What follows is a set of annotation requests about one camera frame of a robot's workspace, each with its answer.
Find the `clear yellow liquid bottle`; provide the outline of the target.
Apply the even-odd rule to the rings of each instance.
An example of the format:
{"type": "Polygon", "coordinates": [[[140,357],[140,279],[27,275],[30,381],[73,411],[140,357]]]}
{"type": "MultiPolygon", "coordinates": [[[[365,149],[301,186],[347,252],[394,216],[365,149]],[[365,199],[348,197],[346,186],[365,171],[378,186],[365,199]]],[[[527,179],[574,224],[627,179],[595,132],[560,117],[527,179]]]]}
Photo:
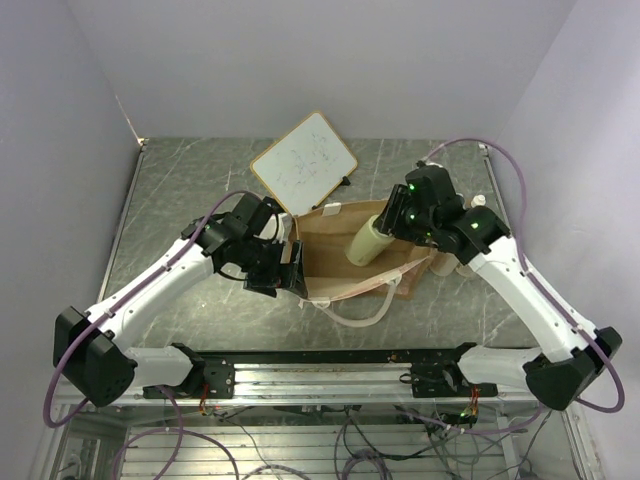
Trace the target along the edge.
{"type": "Polygon", "coordinates": [[[471,199],[469,205],[471,208],[478,207],[478,206],[485,206],[486,197],[484,195],[476,195],[471,199]]]}

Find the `cream bottle white cap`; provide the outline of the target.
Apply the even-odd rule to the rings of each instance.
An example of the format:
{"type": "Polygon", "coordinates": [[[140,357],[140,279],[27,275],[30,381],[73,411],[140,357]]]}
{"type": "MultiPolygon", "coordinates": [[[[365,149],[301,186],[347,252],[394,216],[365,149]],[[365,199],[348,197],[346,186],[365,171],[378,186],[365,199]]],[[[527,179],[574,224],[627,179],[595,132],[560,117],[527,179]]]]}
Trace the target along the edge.
{"type": "Polygon", "coordinates": [[[430,264],[433,274],[446,277],[450,275],[458,266],[459,260],[454,254],[439,252],[430,264]]]}

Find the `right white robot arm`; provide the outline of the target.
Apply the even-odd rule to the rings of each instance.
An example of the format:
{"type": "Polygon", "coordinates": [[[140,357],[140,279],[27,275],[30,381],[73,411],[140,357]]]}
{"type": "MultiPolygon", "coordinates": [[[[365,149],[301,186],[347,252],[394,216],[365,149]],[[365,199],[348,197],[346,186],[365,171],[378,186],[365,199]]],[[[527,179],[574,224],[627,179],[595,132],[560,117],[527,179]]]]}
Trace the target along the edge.
{"type": "Polygon", "coordinates": [[[614,328],[596,327],[537,276],[491,208],[465,206],[437,164],[422,165],[394,185],[374,226],[396,240],[454,255],[503,298],[537,342],[529,349],[459,347],[455,362],[440,373],[452,395],[475,384],[504,385],[562,411],[610,366],[622,344],[614,328]]]}

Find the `pale green capped bottle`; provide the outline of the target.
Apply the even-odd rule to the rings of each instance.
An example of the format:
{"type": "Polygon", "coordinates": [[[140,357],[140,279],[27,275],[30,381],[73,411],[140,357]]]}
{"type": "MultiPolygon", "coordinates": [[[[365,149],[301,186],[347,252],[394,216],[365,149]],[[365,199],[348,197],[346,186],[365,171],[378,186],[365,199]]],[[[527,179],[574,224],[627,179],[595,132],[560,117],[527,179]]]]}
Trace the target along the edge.
{"type": "Polygon", "coordinates": [[[355,266],[369,265],[394,241],[392,235],[383,235],[375,229],[377,217],[371,216],[345,249],[346,258],[355,266]]]}

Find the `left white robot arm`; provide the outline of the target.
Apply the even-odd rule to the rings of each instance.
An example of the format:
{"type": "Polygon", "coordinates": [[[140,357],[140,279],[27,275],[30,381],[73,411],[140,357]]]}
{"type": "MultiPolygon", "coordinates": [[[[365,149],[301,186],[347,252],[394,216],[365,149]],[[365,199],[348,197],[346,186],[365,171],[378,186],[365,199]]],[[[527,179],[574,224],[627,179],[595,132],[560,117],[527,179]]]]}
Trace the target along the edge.
{"type": "Polygon", "coordinates": [[[110,297],[58,315],[53,365],[91,403],[104,407],[130,388],[168,388],[179,398],[233,395],[234,371],[182,343],[138,348],[136,342],[173,300],[227,265],[239,268],[245,290],[275,297],[306,296],[301,241],[287,240],[293,218],[274,199],[242,191],[228,212],[193,220],[155,263],[110,297]]]}

